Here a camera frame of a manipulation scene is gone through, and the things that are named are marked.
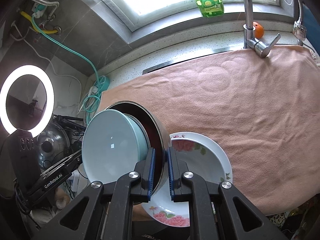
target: teal cable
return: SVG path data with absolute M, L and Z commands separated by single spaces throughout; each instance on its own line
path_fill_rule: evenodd
M 61 44 L 60 42 L 56 41 L 55 39 L 51 38 L 50 36 L 48 36 L 47 34 L 45 34 L 39 27 L 38 25 L 36 25 L 36 22 L 35 22 L 35 19 L 34 19 L 34 15 L 32 15 L 32 23 L 34 24 L 34 26 L 36 27 L 37 31 L 39 31 L 43 36 L 45 36 L 46 38 L 48 38 L 50 41 L 53 41 L 55 44 L 58 44 L 60 47 L 72 52 L 73 54 L 76 54 L 77 56 L 83 58 L 84 60 L 86 60 L 93 68 L 95 74 L 96 74 L 96 78 L 97 80 L 99 80 L 99 76 L 98 76 L 98 72 L 97 72 L 97 69 L 95 68 L 95 66 L 93 65 L 93 63 L 88 60 L 85 56 L 82 56 L 80 53 L 72 50 L 72 49 L 69 49 L 68 47 L 64 46 L 63 44 Z
M 100 102 L 100 98 L 101 98 L 101 88 L 106 80 L 106 77 L 105 76 L 102 76 L 99 78 L 99 75 L 98 75 L 98 72 L 97 72 L 97 69 L 95 68 L 95 66 L 93 65 L 93 63 L 88 60 L 85 56 L 81 55 L 80 53 L 64 46 L 63 44 L 61 44 L 60 42 L 56 41 L 55 39 L 51 38 L 50 36 L 48 36 L 47 34 L 45 34 L 39 27 L 38 25 L 36 24 L 35 20 L 34 20 L 34 15 L 32 15 L 32 23 L 34 25 L 34 27 L 37 29 L 37 31 L 39 31 L 43 36 L 45 36 L 46 38 L 48 38 L 50 41 L 54 42 L 55 44 L 58 44 L 60 47 L 70 51 L 71 53 L 83 58 L 85 61 L 87 61 L 93 68 L 95 74 L 96 74 L 96 78 L 97 80 L 95 81 L 94 83 L 94 86 L 96 86 L 98 88 L 98 92 L 96 95 L 90 95 L 90 96 L 87 96 L 85 99 L 84 99 L 84 104 L 83 104 L 83 108 L 84 110 L 88 113 L 87 115 L 87 118 L 86 118 L 86 122 L 87 124 L 89 124 L 89 122 L 91 121 L 91 117 L 90 117 L 90 113 L 94 113 L 97 111 L 98 107 L 99 107 L 99 104 L 97 104 L 97 102 L 99 103 Z M 85 107 L 85 102 L 89 101 L 90 98 L 94 98 L 95 101 L 88 107 Z

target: chrome faucet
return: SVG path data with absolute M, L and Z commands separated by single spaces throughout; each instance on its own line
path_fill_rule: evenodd
M 297 37 L 297 45 L 303 46 L 303 42 L 307 37 L 307 28 L 302 24 L 303 22 L 303 5 L 302 0 L 298 0 L 299 5 L 299 19 L 294 22 L 292 33 Z
M 281 38 L 280 33 L 273 39 L 270 45 L 266 45 L 254 36 L 252 0 L 244 0 L 245 25 L 244 28 L 244 49 L 253 49 L 261 58 L 265 58 L 273 46 Z

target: stainless steel lid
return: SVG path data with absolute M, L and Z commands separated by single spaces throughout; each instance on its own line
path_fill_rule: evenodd
M 68 156 L 70 141 L 60 125 L 50 122 L 35 143 L 38 164 L 42 171 Z

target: pink towel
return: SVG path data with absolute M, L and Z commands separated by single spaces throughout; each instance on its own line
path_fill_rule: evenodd
M 135 101 L 169 133 L 192 131 L 228 155 L 234 185 L 264 214 L 320 192 L 320 72 L 309 51 L 275 46 L 201 57 L 102 94 L 100 110 Z

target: white plate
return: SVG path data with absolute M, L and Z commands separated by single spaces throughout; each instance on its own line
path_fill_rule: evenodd
M 210 138 L 192 132 L 179 132 L 170 135 L 171 138 L 187 138 L 179 145 L 172 140 L 176 150 L 181 150 L 177 156 L 184 160 L 190 171 L 202 176 L 205 180 L 219 183 L 224 180 L 232 182 L 232 169 L 229 159 L 222 148 Z M 174 203 L 169 192 L 168 172 L 164 172 L 160 185 L 148 203 L 142 203 L 143 209 L 157 221 L 173 227 L 188 227 L 188 202 Z
M 140 127 L 113 109 L 101 111 L 90 121 L 83 138 L 82 160 L 90 182 L 117 181 L 145 160 L 147 142 Z

